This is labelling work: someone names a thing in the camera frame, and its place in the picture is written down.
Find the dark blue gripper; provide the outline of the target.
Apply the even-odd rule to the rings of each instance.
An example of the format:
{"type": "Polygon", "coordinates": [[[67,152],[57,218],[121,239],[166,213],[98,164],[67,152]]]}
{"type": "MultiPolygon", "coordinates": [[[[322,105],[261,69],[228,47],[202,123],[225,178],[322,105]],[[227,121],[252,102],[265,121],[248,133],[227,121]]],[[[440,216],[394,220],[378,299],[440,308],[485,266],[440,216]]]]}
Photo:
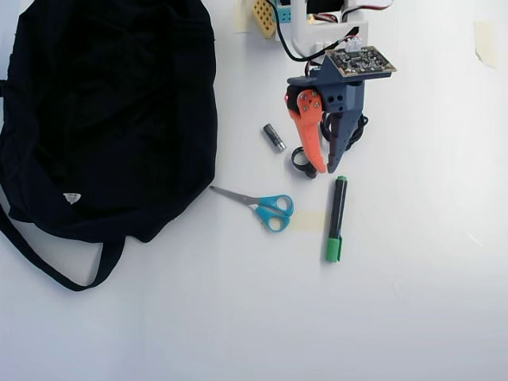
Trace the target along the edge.
{"type": "Polygon", "coordinates": [[[287,83],[288,112],[306,158],[320,173],[326,167],[321,155],[319,124],[322,111],[330,114],[327,169],[335,172],[363,112],[364,82],[346,79],[327,53],[319,68],[307,76],[291,77],[287,83]]]}

